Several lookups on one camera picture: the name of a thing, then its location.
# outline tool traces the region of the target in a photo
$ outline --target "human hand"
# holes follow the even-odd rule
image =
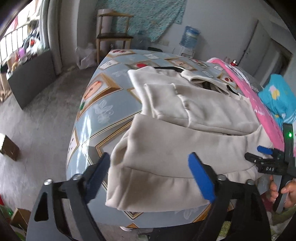
[[[272,175],[269,177],[270,179],[270,201],[275,202],[276,198],[278,197],[279,193],[277,192],[277,186],[275,182],[273,181]],[[285,187],[282,188],[281,193],[288,193],[286,202],[284,204],[285,208],[292,207],[296,204],[296,181],[292,180],[289,182]]]

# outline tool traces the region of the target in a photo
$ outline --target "power socket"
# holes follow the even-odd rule
[[[166,39],[161,39],[158,41],[158,44],[164,45],[164,46],[168,46],[168,44],[170,43],[170,41],[166,40]]]

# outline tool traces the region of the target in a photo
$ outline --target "patterned tablecloth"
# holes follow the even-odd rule
[[[234,91],[241,93],[236,83],[216,64],[154,51],[112,50],[93,74],[81,100],[68,149],[67,179],[83,173],[103,152],[111,153],[130,127],[134,115],[141,111],[141,103],[127,71],[146,65],[180,66],[198,75],[227,82]],[[135,228],[175,226],[200,221],[209,210],[206,205],[171,212],[122,212],[105,206],[107,188],[105,178],[96,198],[88,204],[99,223]]]

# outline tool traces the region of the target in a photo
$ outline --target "metal railing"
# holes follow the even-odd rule
[[[0,61],[7,58],[12,52],[22,46],[24,39],[28,36],[28,24],[17,27],[15,30],[5,34],[0,41]]]

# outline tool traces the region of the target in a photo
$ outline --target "blue pillow with yellow print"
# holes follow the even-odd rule
[[[272,74],[258,96],[281,128],[283,123],[296,123],[296,97],[281,75]]]

